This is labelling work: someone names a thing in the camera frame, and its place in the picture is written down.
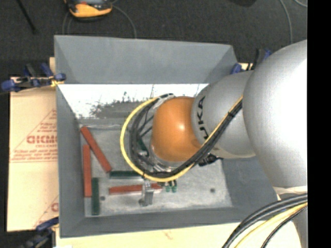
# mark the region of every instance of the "red stick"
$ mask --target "red stick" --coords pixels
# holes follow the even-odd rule
[[[151,187],[155,190],[162,189],[162,187],[159,186],[157,183],[151,184]],[[120,185],[118,187],[109,188],[109,194],[110,195],[127,194],[127,193],[139,192],[142,191],[142,189],[143,186],[141,184]]]
[[[107,158],[104,156],[103,152],[99,148],[97,142],[93,138],[92,134],[90,133],[89,129],[87,127],[81,128],[81,133],[86,139],[87,143],[90,145],[92,151],[94,152],[96,158],[98,159],[101,167],[103,170],[108,173],[112,170],[112,167],[110,166]]]
[[[84,196],[92,197],[91,150],[88,144],[83,145]]]

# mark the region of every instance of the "robotic arm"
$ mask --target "robotic arm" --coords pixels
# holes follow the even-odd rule
[[[256,155],[276,192],[307,192],[306,40],[275,52],[253,71],[225,76],[195,98],[169,95],[147,103],[131,128],[133,161],[125,155],[143,177],[173,181],[210,156]],[[137,149],[143,143],[137,133],[151,119],[146,155]],[[307,213],[296,226],[306,247]]]

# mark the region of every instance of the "black device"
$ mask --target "black device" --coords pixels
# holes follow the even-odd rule
[[[109,0],[64,0],[69,12],[77,19],[93,20],[111,12]]]

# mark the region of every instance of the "yellow cable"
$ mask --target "yellow cable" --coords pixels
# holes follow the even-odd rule
[[[301,208],[304,208],[308,205],[308,203],[303,203],[300,204],[298,206],[295,206],[291,209],[288,209],[274,217],[272,217],[271,219],[263,222],[262,224],[258,225],[257,227],[255,227],[254,229],[252,229],[249,233],[247,233],[241,240],[240,242],[235,246],[235,248],[240,248],[240,247],[249,247],[247,245],[247,243],[249,243],[249,241],[251,239],[256,239],[255,236],[257,236],[258,234],[260,234],[261,232],[268,230],[268,231],[272,231],[272,229],[274,229],[279,223],[281,223],[282,221],[284,221],[286,218],[288,218],[289,216],[293,215],[294,213],[296,213],[298,210],[300,210]]]
[[[135,166],[135,164],[130,160],[129,156],[127,155],[126,151],[125,151],[125,147],[124,147],[124,135],[125,135],[125,131],[126,128],[129,125],[130,120],[134,117],[134,115],[143,107],[147,106],[148,104],[152,103],[153,101],[155,101],[156,99],[158,99],[159,97],[155,97],[152,99],[149,99],[147,101],[145,101],[144,103],[140,104],[139,106],[137,106],[132,112],[131,114],[127,117],[127,119],[125,120],[122,130],[121,130],[121,136],[119,137],[119,145],[121,147],[121,152],[122,155],[125,159],[125,161],[128,163],[128,165],[134,170],[136,171],[139,175],[141,175],[144,178],[147,178],[151,181],[155,181],[155,182],[169,182],[169,181],[173,181],[175,179],[177,179],[178,177],[184,175],[186,172],[188,172],[193,166],[194,164],[189,165],[188,167],[186,167],[184,170],[180,171],[178,174],[173,175],[171,177],[166,177],[166,178],[160,178],[160,177],[154,177],[151,175],[147,175],[145,174],[142,170],[140,170],[138,167]],[[243,96],[241,96],[236,103],[231,107],[231,109],[229,111],[231,111],[232,109],[234,109],[234,107],[241,102],[243,99]],[[217,127],[213,130],[213,132],[209,135],[209,137],[205,140],[205,142],[203,143],[202,146],[204,146],[209,139],[215,134],[215,132],[217,131],[218,127],[225,121],[225,119],[227,118],[227,114],[222,118],[221,122],[217,125]]]

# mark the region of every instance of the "black floor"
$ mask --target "black floor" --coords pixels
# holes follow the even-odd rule
[[[62,0],[21,1],[39,32],[32,33],[16,0],[0,0],[0,81],[20,74],[26,63],[47,61],[54,54],[53,35],[68,32],[68,24],[70,34],[133,37],[129,20],[117,8],[97,22],[68,17],[63,24]],[[307,7],[294,0],[119,0],[115,6],[130,16],[138,38],[230,44],[242,62],[253,61],[256,49],[274,52],[307,39]],[[0,247],[11,248],[33,232],[5,233],[7,95],[0,95],[0,132]]]

